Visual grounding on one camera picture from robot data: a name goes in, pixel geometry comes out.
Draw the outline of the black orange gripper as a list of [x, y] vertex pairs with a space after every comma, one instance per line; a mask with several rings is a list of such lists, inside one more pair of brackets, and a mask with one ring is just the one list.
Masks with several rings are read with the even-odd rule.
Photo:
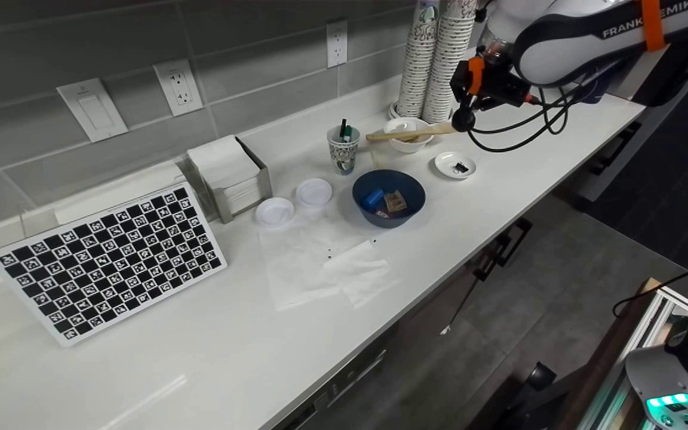
[[457, 132], [470, 132], [477, 110], [498, 106], [520, 108], [530, 96], [530, 84], [511, 72], [514, 53], [510, 47], [484, 50], [462, 59], [449, 78], [459, 108], [451, 115]]

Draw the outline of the grey robot base with light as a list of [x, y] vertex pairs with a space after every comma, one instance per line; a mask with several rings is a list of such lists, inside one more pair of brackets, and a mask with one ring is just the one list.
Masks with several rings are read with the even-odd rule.
[[625, 377], [660, 430], [688, 430], [688, 333], [631, 352]]

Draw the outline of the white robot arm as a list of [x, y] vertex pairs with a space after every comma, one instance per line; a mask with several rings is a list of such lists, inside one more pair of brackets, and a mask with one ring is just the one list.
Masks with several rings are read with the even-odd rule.
[[551, 0], [511, 40], [457, 65], [451, 127], [470, 132], [476, 110], [524, 106], [533, 87], [563, 87], [685, 36], [688, 0]]

